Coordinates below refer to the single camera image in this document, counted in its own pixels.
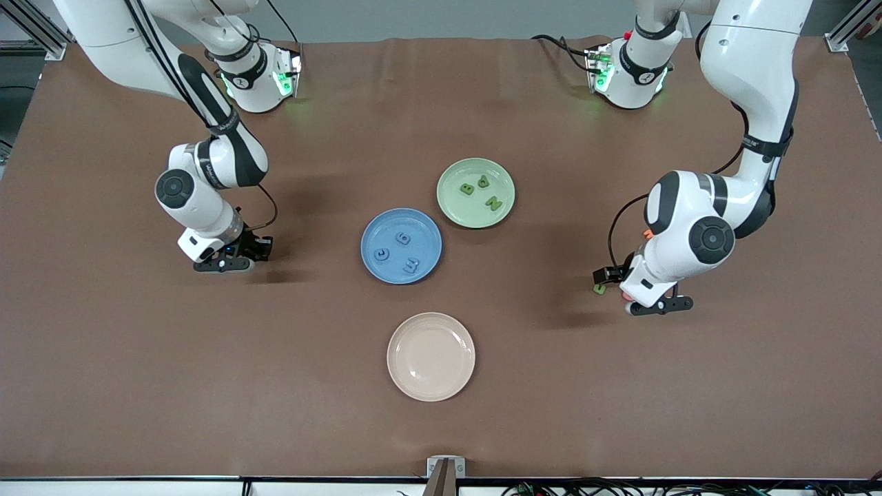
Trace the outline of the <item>brown table cover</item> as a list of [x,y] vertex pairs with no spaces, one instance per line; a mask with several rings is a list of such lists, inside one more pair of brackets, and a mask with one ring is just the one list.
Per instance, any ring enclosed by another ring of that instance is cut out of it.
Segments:
[[[798,43],[796,135],[774,216],[681,283],[692,311],[593,293],[615,212],[672,169],[730,159],[741,119],[689,42],[621,111],[541,41],[313,44],[296,99],[243,115],[278,203],[268,263],[199,274],[154,184],[205,129],[186,104],[48,63],[0,181],[0,476],[864,478],[882,470],[882,142],[850,60]],[[491,228],[451,222],[462,159],[515,185]],[[443,238],[412,285],[372,276],[378,214]],[[387,370],[406,318],[445,313],[476,366],[420,402]]]

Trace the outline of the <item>metal mounting bracket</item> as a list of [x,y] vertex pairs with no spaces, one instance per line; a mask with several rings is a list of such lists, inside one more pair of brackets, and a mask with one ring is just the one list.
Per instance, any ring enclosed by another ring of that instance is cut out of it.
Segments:
[[438,468],[442,470],[442,477],[454,478],[467,477],[466,459],[459,455],[432,455],[426,459],[426,478],[431,478]]

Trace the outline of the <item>blue plate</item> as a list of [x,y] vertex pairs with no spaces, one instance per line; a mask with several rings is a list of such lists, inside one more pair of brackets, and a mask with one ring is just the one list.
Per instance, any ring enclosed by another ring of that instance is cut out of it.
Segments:
[[[409,245],[395,241],[395,234],[400,231],[411,236]],[[384,262],[378,262],[373,256],[381,247],[391,252]],[[412,285],[425,279],[438,266],[443,254],[443,238],[437,223],[427,214],[411,208],[395,208],[369,222],[362,233],[360,250],[362,262],[372,276],[389,285]],[[402,270],[408,257],[421,261],[416,274]]]

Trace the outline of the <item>beige plate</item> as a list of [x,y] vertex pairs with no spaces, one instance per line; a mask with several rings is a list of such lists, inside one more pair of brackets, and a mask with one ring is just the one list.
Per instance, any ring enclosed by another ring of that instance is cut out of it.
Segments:
[[385,362],[401,393],[420,402],[443,402],[471,380],[476,347],[471,333],[457,318],[419,313],[394,330]]

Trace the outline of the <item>green plate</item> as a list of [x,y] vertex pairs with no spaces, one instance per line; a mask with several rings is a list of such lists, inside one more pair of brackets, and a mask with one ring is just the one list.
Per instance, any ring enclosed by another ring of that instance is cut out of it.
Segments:
[[[489,187],[479,188],[477,180],[481,175],[487,176]],[[475,186],[472,195],[459,191],[463,183]],[[463,228],[485,229],[504,220],[513,209],[516,193],[514,181],[504,167],[489,159],[469,158],[456,161],[441,173],[435,195],[438,207],[451,222]],[[485,206],[491,196],[503,201],[497,211]]]

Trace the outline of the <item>aluminium frame profile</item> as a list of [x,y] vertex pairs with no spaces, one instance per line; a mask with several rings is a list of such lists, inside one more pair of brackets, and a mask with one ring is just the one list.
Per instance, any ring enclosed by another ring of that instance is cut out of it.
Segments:
[[0,56],[60,61],[73,41],[54,0],[0,0]]
[[863,40],[882,26],[882,0],[858,0],[857,5],[838,22],[831,32],[824,34],[831,52],[848,52],[851,38]]

